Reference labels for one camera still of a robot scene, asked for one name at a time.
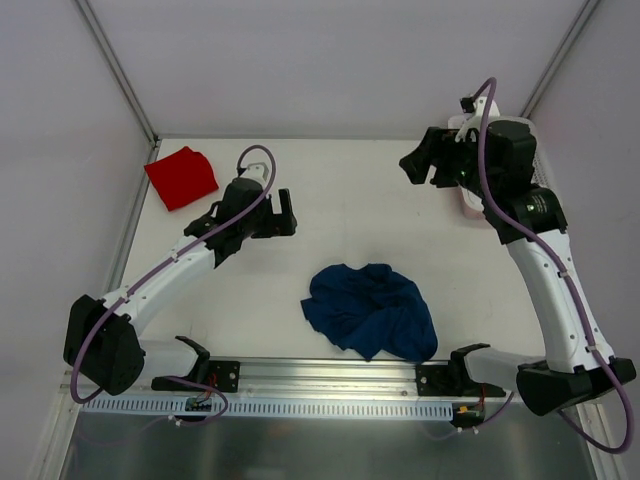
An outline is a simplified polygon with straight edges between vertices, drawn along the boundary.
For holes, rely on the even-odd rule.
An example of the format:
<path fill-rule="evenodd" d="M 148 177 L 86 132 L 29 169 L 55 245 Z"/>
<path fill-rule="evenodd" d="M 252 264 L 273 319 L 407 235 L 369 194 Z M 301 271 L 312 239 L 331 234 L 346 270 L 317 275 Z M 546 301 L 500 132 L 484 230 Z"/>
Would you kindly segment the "blue t shirt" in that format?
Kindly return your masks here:
<path fill-rule="evenodd" d="M 324 268 L 311 279 L 301 309 L 331 344 L 367 361 L 384 351 L 423 363 L 438 350 L 432 316 L 419 288 L 387 264 Z"/>

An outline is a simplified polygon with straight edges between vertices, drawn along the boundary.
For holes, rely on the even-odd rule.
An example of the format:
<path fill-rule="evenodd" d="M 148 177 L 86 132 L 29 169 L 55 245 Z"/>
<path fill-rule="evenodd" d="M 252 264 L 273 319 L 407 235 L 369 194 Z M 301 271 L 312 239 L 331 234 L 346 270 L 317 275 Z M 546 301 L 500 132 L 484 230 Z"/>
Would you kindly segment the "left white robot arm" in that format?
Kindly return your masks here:
<path fill-rule="evenodd" d="M 178 335 L 170 341 L 140 336 L 191 281 L 219 267 L 247 239 L 288 237 L 296 232 L 291 196 L 278 192 L 280 212 L 260 183 L 234 179 L 221 200 L 183 231 L 168 254 L 129 286 L 94 299 L 83 295 L 71 307 L 63 359 L 71 385 L 84 376 L 99 392 L 120 395 L 139 380 L 155 390 L 197 390 L 208 381 L 210 353 Z"/>

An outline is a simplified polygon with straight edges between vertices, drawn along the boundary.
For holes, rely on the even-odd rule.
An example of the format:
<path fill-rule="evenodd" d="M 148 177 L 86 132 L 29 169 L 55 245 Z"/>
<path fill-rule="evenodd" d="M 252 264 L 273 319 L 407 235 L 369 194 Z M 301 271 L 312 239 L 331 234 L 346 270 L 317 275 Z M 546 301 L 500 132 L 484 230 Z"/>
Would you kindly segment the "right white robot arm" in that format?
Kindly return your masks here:
<path fill-rule="evenodd" d="M 538 235 L 540 247 L 486 208 L 484 215 L 516 263 L 529 292 L 544 341 L 541 358 L 475 344 L 453 352 L 449 387 L 470 395 L 482 383 L 517 392 L 529 410 L 544 416 L 599 398 L 636 376 L 632 360 L 617 356 L 588 305 L 572 296 L 575 273 L 567 222 L 558 197 L 534 181 L 537 141 L 530 127 L 494 120 L 487 130 L 485 170 L 490 195 L 513 220 Z M 549 254 L 547 248 L 554 252 Z"/>

